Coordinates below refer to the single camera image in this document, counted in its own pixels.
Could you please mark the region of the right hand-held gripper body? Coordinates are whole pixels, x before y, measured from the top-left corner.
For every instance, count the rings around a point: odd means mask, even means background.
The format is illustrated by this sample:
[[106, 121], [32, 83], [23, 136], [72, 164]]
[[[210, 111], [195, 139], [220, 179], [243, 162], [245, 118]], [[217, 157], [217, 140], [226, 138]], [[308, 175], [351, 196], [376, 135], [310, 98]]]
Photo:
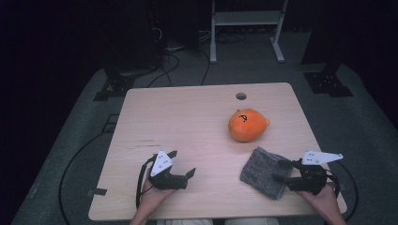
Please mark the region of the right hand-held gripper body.
[[292, 167], [298, 169], [300, 177], [285, 178], [285, 184], [291, 191], [309, 191], [317, 195], [331, 180], [336, 196], [340, 193], [338, 178], [322, 167], [323, 164], [343, 159], [342, 154], [324, 153], [319, 151], [306, 151], [299, 160], [292, 160]]

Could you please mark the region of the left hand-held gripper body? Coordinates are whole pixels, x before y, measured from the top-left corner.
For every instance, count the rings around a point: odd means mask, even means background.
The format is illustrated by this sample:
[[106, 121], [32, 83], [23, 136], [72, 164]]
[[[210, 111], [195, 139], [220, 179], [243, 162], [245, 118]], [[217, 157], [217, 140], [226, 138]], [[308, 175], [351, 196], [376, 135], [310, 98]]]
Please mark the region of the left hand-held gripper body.
[[185, 178], [185, 174], [171, 174], [174, 162], [167, 154], [160, 150], [155, 155], [154, 162], [150, 167], [149, 182], [158, 189], [185, 189], [188, 185], [188, 179]]

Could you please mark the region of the grey fuzzy cloth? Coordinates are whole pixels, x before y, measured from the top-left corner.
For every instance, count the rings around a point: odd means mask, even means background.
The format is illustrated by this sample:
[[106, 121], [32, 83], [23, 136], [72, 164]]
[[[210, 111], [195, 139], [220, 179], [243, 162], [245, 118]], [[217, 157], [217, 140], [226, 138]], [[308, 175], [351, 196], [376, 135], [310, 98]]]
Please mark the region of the grey fuzzy cloth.
[[279, 200], [285, 184], [273, 181], [271, 175], [275, 173], [288, 178], [293, 171], [292, 167], [279, 167], [278, 160], [281, 159], [289, 160], [258, 146], [243, 166], [239, 179], [270, 199]]

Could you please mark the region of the orange plush toy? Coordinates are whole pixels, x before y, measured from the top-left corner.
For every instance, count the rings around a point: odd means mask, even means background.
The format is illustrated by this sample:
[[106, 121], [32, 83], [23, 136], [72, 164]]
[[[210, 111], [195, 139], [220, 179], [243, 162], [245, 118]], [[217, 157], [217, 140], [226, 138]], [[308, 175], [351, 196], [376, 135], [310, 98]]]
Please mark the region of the orange plush toy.
[[270, 121], [260, 112], [248, 108], [237, 110], [228, 122], [230, 135], [240, 142], [251, 142], [259, 138], [268, 128]]

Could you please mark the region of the person's left hand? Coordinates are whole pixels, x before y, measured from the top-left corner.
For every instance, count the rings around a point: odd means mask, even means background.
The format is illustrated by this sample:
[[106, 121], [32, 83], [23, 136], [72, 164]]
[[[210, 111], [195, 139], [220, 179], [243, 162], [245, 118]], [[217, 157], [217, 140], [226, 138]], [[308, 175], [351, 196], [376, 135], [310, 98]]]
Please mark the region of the person's left hand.
[[148, 218], [162, 203], [171, 195], [176, 193], [175, 189], [158, 189], [145, 180], [143, 194], [136, 215]]

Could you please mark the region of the person's right hand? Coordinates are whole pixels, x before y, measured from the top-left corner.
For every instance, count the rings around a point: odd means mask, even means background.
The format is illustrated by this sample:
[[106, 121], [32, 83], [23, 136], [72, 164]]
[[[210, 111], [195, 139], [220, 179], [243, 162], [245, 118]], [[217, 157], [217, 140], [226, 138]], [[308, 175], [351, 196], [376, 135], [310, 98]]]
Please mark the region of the person's right hand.
[[330, 185], [325, 185], [317, 195], [308, 191], [298, 191], [298, 195], [306, 200], [323, 218], [333, 218], [340, 214], [334, 188]]

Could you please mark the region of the black tape strip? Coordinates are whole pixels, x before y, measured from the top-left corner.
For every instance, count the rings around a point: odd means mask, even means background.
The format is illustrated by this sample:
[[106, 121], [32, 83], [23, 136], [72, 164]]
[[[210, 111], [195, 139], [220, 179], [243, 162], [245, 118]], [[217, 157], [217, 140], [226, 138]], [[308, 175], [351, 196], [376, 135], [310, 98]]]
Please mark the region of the black tape strip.
[[89, 196], [89, 197], [94, 197], [95, 195], [105, 196], [106, 193], [107, 193], [107, 189], [94, 188], [94, 189], [89, 189], [87, 191], [86, 195]]

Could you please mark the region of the black tape floor marking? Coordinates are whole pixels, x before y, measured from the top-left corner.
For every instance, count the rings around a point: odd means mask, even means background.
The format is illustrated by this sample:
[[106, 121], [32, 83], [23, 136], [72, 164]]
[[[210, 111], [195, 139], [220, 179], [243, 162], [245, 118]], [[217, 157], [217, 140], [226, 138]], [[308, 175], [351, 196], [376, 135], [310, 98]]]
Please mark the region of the black tape floor marking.
[[115, 131], [119, 115], [117, 113], [111, 113], [108, 115], [105, 124], [102, 127], [102, 133], [113, 133]]

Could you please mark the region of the black floor stand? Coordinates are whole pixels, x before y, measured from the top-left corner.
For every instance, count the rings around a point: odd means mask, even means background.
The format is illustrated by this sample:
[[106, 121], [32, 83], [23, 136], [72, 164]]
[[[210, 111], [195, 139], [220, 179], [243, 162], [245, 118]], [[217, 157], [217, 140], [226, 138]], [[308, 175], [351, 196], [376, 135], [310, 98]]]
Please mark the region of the black floor stand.
[[328, 94], [333, 98], [352, 97], [350, 89], [337, 77], [340, 62], [328, 62], [317, 72], [305, 72], [304, 77], [314, 94]]
[[116, 67], [104, 65], [106, 81], [102, 89], [94, 96], [94, 101], [106, 101], [109, 98], [122, 98], [133, 87], [136, 76], [123, 75]]

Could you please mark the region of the white metal frame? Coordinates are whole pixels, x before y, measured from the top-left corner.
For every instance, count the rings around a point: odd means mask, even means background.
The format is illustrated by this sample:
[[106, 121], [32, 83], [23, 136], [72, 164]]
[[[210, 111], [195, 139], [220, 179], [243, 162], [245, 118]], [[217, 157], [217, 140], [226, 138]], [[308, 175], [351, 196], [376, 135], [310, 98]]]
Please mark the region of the white metal frame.
[[250, 26], [250, 25], [275, 25], [276, 31], [270, 38], [271, 47], [279, 63], [285, 61], [279, 45], [279, 39], [283, 28], [284, 17], [289, 0], [283, 0], [279, 10], [263, 11], [225, 11], [216, 10], [215, 0], [211, 1], [211, 24], [209, 62], [217, 62], [216, 28], [221, 26]]

